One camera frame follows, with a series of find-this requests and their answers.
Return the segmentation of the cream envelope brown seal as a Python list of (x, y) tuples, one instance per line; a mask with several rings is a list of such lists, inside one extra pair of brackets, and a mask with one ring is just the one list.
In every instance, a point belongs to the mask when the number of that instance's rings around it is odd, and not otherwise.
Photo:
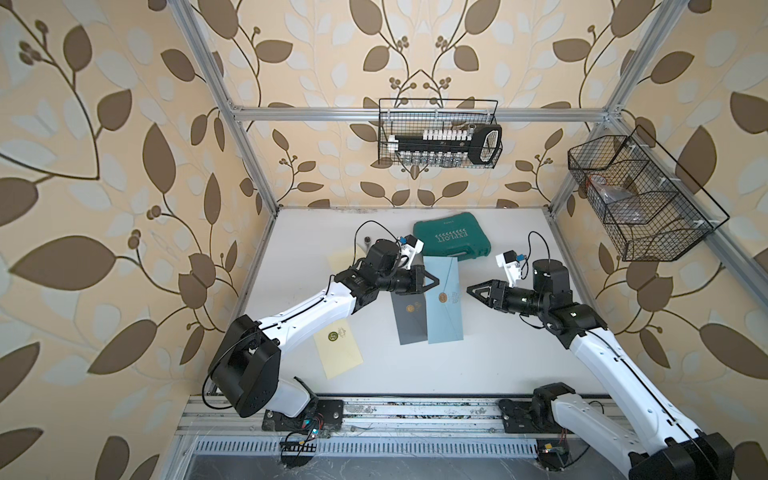
[(355, 261), (364, 258), (365, 255), (365, 249), (359, 245), (332, 252), (326, 257), (330, 273), (338, 274), (348, 269)]

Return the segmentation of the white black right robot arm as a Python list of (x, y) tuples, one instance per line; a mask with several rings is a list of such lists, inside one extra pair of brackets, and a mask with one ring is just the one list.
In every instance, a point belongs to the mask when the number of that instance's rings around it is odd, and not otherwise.
[(563, 382), (535, 389), (530, 415), (540, 428), (560, 427), (628, 479), (728, 479), (733, 447), (706, 433), (672, 404), (624, 352), (606, 322), (573, 298), (559, 260), (531, 260), (514, 250), (497, 256), (507, 277), (468, 287), (468, 294), (499, 312), (536, 317), (606, 389), (628, 421), (622, 427)]

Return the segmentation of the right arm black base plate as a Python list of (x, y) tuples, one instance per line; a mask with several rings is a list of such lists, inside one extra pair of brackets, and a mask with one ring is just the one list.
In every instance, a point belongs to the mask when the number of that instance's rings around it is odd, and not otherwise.
[(576, 391), (563, 382), (536, 388), (528, 400), (500, 399), (504, 431), (507, 434), (540, 433), (559, 435), (562, 427), (555, 421), (552, 403), (562, 395)]

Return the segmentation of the light blue-grey envelope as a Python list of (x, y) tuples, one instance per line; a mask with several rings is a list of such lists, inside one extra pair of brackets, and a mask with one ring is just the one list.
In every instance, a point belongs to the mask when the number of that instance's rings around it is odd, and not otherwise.
[(455, 257), (423, 259), (426, 272), (439, 284), (425, 292), (429, 344), (461, 341), (463, 335), (461, 286)]

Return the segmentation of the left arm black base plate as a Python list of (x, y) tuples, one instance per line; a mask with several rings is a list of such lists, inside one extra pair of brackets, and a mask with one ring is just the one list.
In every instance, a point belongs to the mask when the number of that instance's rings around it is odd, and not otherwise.
[(321, 432), (338, 432), (344, 420), (344, 402), (338, 399), (311, 400), (297, 417), (266, 410), (262, 420), (265, 432), (304, 431), (310, 427)]

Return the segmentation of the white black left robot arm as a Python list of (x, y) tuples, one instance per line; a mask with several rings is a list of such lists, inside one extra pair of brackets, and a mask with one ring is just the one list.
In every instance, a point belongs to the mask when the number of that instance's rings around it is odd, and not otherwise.
[(381, 292), (423, 294), (439, 279), (414, 263), (424, 244), (413, 235), (377, 240), (367, 254), (329, 277), (316, 295), (271, 317), (243, 314), (226, 330), (206, 380), (242, 418), (263, 409), (288, 418), (312, 416), (315, 395), (298, 378), (280, 377), (282, 356), (326, 326), (357, 313)]

